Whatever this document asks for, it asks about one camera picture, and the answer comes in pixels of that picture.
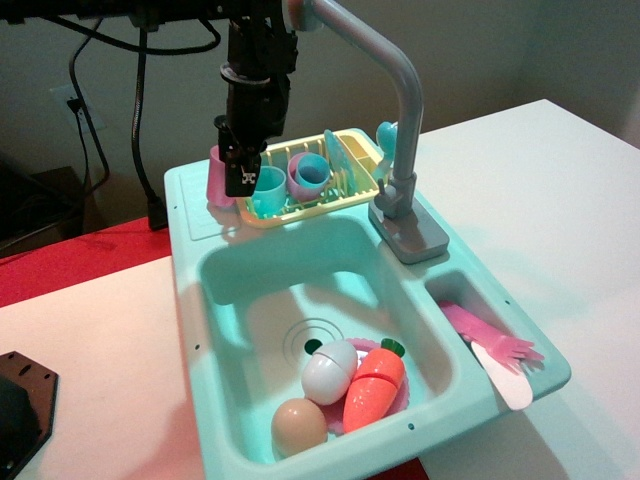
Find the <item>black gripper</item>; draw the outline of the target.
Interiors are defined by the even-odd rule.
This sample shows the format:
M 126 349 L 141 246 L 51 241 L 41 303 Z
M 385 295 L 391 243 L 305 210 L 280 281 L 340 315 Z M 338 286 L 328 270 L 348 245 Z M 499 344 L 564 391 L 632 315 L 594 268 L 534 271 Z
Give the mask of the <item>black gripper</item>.
M 227 83 L 226 111 L 214 120 L 219 156 L 224 164 L 224 192 L 228 197 L 251 197 L 256 189 L 260 153 L 267 140 L 283 134 L 289 103 L 289 79 L 283 74 L 251 78 L 220 67 Z

